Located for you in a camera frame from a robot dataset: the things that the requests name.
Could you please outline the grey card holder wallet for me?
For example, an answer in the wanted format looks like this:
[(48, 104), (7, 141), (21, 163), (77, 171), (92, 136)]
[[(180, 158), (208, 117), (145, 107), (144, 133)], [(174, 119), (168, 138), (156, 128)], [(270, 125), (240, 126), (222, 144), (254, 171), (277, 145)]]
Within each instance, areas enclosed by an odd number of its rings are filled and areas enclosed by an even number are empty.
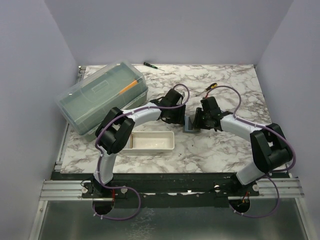
[(201, 132), (201, 130), (199, 128), (195, 128), (193, 126), (193, 123), (191, 121), (190, 116), (185, 115), (184, 116), (183, 132), (187, 133), (187, 134), (198, 134)]

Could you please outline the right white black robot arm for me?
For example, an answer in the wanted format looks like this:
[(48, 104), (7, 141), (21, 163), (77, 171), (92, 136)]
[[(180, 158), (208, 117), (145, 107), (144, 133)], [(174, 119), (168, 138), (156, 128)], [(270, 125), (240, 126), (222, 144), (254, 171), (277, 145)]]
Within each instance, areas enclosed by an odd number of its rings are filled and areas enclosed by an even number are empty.
[(292, 160), (293, 151), (285, 142), (278, 124), (258, 126), (244, 122), (230, 111), (222, 111), (213, 96), (203, 98), (200, 102), (201, 107), (196, 109), (193, 122), (196, 129), (231, 133), (251, 145), (253, 161), (232, 177), (230, 191), (234, 195), (243, 195), (248, 190), (248, 184)]

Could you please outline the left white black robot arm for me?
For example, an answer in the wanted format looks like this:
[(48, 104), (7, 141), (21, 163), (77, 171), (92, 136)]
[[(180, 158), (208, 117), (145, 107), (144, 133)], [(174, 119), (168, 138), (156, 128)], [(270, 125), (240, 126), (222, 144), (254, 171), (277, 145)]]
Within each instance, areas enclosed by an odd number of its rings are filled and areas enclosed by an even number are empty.
[(113, 169), (117, 154), (126, 146), (135, 127), (148, 122), (169, 118), (170, 124), (182, 125), (186, 103), (190, 98), (171, 88), (161, 98), (153, 99), (143, 106), (129, 110), (112, 108), (95, 132), (95, 148), (99, 151), (98, 163), (93, 174), (97, 181), (93, 191), (101, 198), (107, 197), (111, 191), (109, 182), (113, 179)]

